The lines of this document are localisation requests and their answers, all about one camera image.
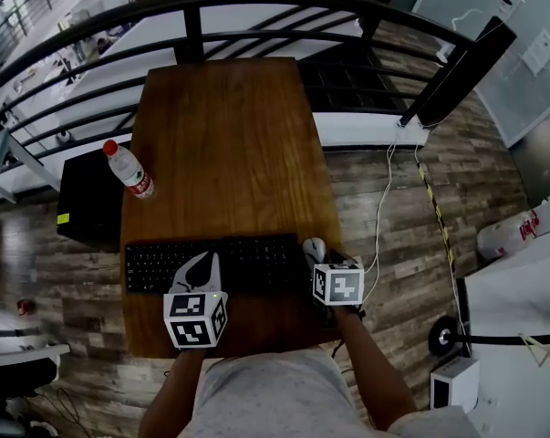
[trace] white shirt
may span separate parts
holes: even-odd
[[[412,413],[387,433],[371,431],[321,349],[223,360],[208,369],[180,437],[257,436],[479,438],[461,407]]]

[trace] white cube with black markers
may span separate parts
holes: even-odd
[[[360,265],[314,265],[313,297],[324,305],[361,305],[364,269]]]
[[[216,347],[228,321],[225,292],[186,292],[163,296],[163,318],[179,349]]]

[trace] wooden floor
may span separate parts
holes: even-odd
[[[390,26],[382,26],[379,37],[420,44],[414,36],[403,36]],[[400,58],[380,57],[387,65],[409,67]],[[420,69],[434,68],[428,64]],[[345,247],[365,262],[373,256],[376,209],[387,182],[385,156],[384,151],[326,156]],[[526,209],[520,178],[473,94],[430,135],[419,157],[449,227],[457,276],[462,276],[477,267],[477,232]],[[426,408],[429,373],[437,363],[427,350],[426,338],[438,317],[455,313],[451,277],[413,152],[397,151],[392,171],[392,190],[380,219],[380,280],[365,306],[365,323],[404,375],[418,405]],[[139,419],[171,362],[127,354],[118,255],[95,253],[58,236],[56,213],[53,193],[18,205],[0,204],[0,309],[14,311],[20,297],[32,297],[46,329],[70,344],[72,354],[62,361],[60,380],[44,389],[48,396],[54,396],[56,387],[66,388],[95,436],[136,436]],[[375,272],[370,272],[368,286],[374,278]],[[331,351],[333,346],[325,348]],[[336,360],[342,370],[349,368],[344,348]],[[352,372],[345,377],[362,420],[367,420]],[[67,436],[82,436],[76,425],[63,422],[42,398],[32,403]]]

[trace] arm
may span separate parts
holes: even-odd
[[[139,438],[176,438],[192,419],[205,349],[182,352],[145,412]]]
[[[387,430],[407,413],[417,410],[412,393],[390,365],[356,313],[334,309],[339,329],[348,347],[359,394],[379,430]]]

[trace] wrist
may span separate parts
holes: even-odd
[[[196,361],[203,360],[207,352],[207,348],[201,349],[183,349],[180,350],[180,353],[177,355],[175,360],[182,359],[182,361]]]
[[[345,320],[350,318],[359,319],[358,313],[354,311],[352,307],[346,307],[346,306],[337,306],[333,307],[333,313],[336,317],[337,323],[341,324]]]

